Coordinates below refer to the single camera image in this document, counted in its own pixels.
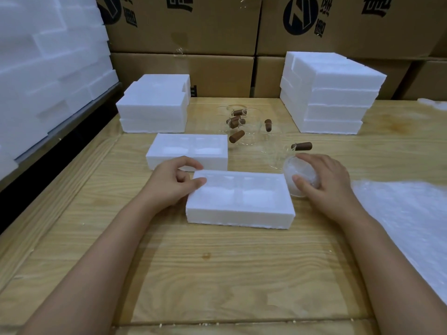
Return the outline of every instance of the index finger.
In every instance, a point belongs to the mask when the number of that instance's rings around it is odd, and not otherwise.
[[[187,156],[176,157],[170,160],[169,162],[173,164],[176,168],[181,168],[183,166],[190,166],[197,170],[203,169],[203,165],[200,162]]]
[[[297,153],[295,156],[303,161],[306,161],[307,163],[310,163],[318,175],[328,169],[327,165],[325,165],[317,154],[312,155],[308,153]]]

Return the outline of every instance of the person's left hand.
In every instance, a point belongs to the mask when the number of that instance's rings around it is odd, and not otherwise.
[[[187,172],[179,169],[183,166],[191,166],[197,170],[203,169],[202,164],[193,158],[176,157],[160,163],[141,189],[138,197],[151,206],[154,213],[176,204],[182,197],[199,189],[207,182],[204,177],[191,180]]]

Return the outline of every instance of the hand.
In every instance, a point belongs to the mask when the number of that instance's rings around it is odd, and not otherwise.
[[[320,154],[299,153],[296,157],[310,163],[321,186],[315,189],[298,175],[292,176],[293,182],[323,214],[341,227],[368,216],[352,191],[348,170],[340,162]]]
[[[190,157],[181,156],[160,163],[152,172],[148,182],[142,188],[138,197],[154,209],[154,213],[176,204],[182,197],[203,186],[207,180],[204,177],[191,180],[187,172],[180,167],[191,166],[197,170],[203,166]]]

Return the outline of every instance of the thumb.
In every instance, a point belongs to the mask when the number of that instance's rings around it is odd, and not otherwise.
[[[312,199],[318,193],[318,189],[312,187],[312,185],[299,175],[292,175],[292,180],[295,186],[308,198]]]
[[[192,193],[194,190],[199,189],[205,183],[207,183],[206,177],[198,177],[197,179],[193,179],[193,180],[186,181],[186,182],[182,183],[183,196],[186,196],[189,193]]]

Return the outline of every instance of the person's right hand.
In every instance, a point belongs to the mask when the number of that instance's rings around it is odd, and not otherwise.
[[[323,214],[342,227],[368,216],[352,191],[348,170],[340,162],[321,154],[299,153],[296,157],[310,163],[321,186],[315,189],[298,175],[292,176],[293,182]]]

